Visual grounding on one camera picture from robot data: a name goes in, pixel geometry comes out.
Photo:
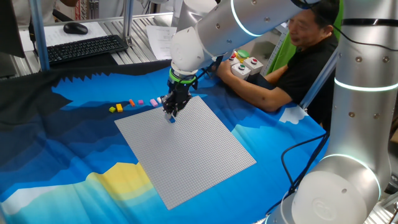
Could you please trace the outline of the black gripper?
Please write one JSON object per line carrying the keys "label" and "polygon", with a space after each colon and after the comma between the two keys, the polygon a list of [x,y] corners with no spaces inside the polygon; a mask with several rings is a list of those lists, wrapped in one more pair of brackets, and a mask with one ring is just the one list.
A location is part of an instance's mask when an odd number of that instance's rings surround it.
{"label": "black gripper", "polygon": [[192,95],[189,92],[190,87],[197,89],[197,81],[191,83],[182,83],[176,81],[168,81],[169,94],[162,96],[162,106],[165,112],[165,117],[170,120],[176,117],[178,112],[187,105]]}

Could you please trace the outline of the person's left hand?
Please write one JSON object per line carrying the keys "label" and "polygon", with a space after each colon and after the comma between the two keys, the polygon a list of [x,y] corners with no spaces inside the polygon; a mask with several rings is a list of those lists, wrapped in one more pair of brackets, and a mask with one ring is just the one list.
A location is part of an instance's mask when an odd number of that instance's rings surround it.
{"label": "person's left hand", "polygon": [[233,76],[231,71],[231,66],[228,61],[221,62],[216,69],[216,75],[223,81],[231,78]]}

